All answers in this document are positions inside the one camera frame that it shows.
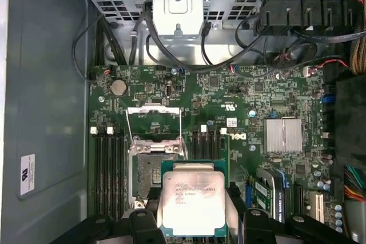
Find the aluminum heatsink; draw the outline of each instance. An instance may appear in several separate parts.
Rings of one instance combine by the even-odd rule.
[[[265,121],[267,153],[290,153],[303,150],[301,120],[295,118],[267,119]]]

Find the integrated circuit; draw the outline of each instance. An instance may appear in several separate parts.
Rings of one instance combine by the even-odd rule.
[[[211,87],[218,86],[218,77],[210,77],[209,78],[209,86],[211,86]]]
[[[263,82],[254,82],[254,91],[256,93],[263,93],[264,83]]]

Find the connector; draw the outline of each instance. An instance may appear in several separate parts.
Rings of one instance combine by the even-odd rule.
[[[202,33],[201,33],[201,37],[206,37],[210,31],[211,31],[211,25],[212,23],[207,21],[205,24],[204,24],[204,27],[202,28]]]

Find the pcie slot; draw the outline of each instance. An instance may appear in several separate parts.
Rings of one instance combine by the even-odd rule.
[[[293,185],[293,213],[304,213],[304,189],[297,183]]]
[[[318,220],[321,223],[324,223],[324,197],[322,194],[317,191],[311,191],[309,194],[310,199],[310,213],[309,215]]]

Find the metal bracket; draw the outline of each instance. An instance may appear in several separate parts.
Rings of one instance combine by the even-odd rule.
[[[148,114],[151,111],[156,111],[160,114],[175,114],[179,115],[179,140],[180,140],[180,148],[182,148],[182,111],[178,107],[166,107],[159,103],[146,103],[141,107],[128,107],[126,110],[126,119],[128,124],[128,130],[131,137],[131,144],[133,146],[136,145],[137,139],[133,138],[131,123],[129,119],[129,115],[131,114]]]

